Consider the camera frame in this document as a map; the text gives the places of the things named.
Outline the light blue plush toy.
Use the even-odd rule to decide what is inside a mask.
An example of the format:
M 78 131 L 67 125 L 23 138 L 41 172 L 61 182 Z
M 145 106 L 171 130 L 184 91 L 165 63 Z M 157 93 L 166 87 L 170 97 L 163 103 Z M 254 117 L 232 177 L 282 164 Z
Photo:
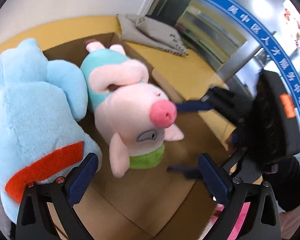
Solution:
M 48 60 L 28 38 L 0 54 L 0 199 L 16 222 L 24 190 L 66 177 L 97 143 L 79 126 L 88 92 L 81 70 Z

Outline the grey folded cloth bag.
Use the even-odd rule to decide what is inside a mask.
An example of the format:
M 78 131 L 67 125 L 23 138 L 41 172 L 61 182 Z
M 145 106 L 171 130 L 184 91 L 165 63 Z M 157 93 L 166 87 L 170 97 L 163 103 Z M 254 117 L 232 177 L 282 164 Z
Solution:
M 120 37 L 124 41 L 159 49 L 174 55 L 188 52 L 176 29 L 148 16 L 118 14 Z

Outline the brown cardboard box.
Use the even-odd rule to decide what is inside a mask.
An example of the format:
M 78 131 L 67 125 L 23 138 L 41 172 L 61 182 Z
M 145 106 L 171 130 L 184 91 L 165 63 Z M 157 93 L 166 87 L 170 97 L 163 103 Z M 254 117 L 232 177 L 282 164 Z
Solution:
M 209 85 L 222 80 L 194 51 L 186 57 L 124 43 L 127 54 L 142 61 L 151 83 L 160 85 L 174 101 L 200 98 Z M 129 170 L 115 178 L 110 170 L 108 146 L 94 125 L 92 113 L 79 123 L 99 144 L 103 164 L 80 204 L 80 219 L 96 239 L 197 239 L 215 204 L 202 183 L 168 173 L 170 164 L 195 165 L 201 153 L 215 162 L 227 158 L 226 139 L 234 126 L 216 111 L 180 113 L 177 125 L 185 134 L 166 144 L 162 162 L 149 170 Z

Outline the pink pig plush teal shirt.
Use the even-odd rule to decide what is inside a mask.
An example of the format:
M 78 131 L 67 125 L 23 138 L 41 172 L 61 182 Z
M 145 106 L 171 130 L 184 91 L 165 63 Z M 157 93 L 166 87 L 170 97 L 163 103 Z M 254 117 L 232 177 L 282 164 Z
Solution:
M 121 178 L 129 169 L 156 167 L 164 156 L 164 142 L 184 138 L 174 123 L 176 105 L 149 83 L 147 66 L 128 57 L 122 45 L 106 48 L 88 40 L 85 48 L 88 55 L 80 70 L 96 129 L 109 145 L 113 175 Z

